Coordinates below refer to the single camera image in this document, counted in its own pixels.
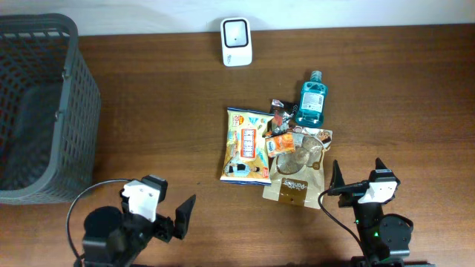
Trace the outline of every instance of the wooden table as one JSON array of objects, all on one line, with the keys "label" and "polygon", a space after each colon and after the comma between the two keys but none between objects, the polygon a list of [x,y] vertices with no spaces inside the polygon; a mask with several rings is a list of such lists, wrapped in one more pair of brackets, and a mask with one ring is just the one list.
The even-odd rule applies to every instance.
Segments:
[{"label": "wooden table", "polygon": [[[312,70],[330,93],[333,130],[326,183],[338,159],[347,182],[380,156],[402,184],[384,207],[415,223],[412,261],[475,261],[475,25],[253,32],[250,66],[227,68],[220,34],[82,37],[102,92],[95,180],[156,174],[169,182],[161,214],[192,194],[189,234],[153,240],[150,266],[285,266],[348,260],[361,252],[323,212],[262,199],[262,187],[219,181],[226,107],[269,110],[297,101]],[[119,205],[111,185],[80,201],[71,228],[81,248],[85,216]],[[325,205],[356,229],[353,212]],[[71,266],[68,204],[0,207],[0,266]]]}]

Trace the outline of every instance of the white backdrop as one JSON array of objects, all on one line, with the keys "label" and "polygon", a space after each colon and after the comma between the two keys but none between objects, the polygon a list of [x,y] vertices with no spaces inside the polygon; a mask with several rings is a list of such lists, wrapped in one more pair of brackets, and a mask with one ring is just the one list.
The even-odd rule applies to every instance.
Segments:
[{"label": "white backdrop", "polygon": [[62,13],[80,35],[219,31],[244,16],[252,30],[475,22],[475,0],[0,0],[0,14]]}]

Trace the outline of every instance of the gray plastic basket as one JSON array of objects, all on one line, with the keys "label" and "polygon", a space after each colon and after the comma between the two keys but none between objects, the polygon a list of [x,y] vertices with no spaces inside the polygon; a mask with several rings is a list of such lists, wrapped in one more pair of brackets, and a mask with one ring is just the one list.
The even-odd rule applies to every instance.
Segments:
[{"label": "gray plastic basket", "polygon": [[71,19],[0,17],[0,203],[68,202],[88,187],[100,106]]}]

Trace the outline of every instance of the mouthwash bottle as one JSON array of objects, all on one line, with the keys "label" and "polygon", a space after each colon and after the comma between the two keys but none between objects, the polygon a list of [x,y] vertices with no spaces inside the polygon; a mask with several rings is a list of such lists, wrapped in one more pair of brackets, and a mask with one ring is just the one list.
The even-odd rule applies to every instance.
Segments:
[{"label": "mouthwash bottle", "polygon": [[300,92],[300,106],[295,121],[302,126],[319,128],[324,123],[324,105],[328,88],[321,83],[321,71],[313,71],[310,82]]}]

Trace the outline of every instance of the mesh basket bottom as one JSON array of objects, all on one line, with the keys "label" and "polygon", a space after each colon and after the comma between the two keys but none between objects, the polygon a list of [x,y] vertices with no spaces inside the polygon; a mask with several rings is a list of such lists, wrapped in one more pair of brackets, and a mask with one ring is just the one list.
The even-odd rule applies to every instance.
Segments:
[{"label": "mesh basket bottom", "polygon": [[24,92],[2,155],[0,190],[25,188],[46,171],[61,92],[60,83],[36,86]]}]

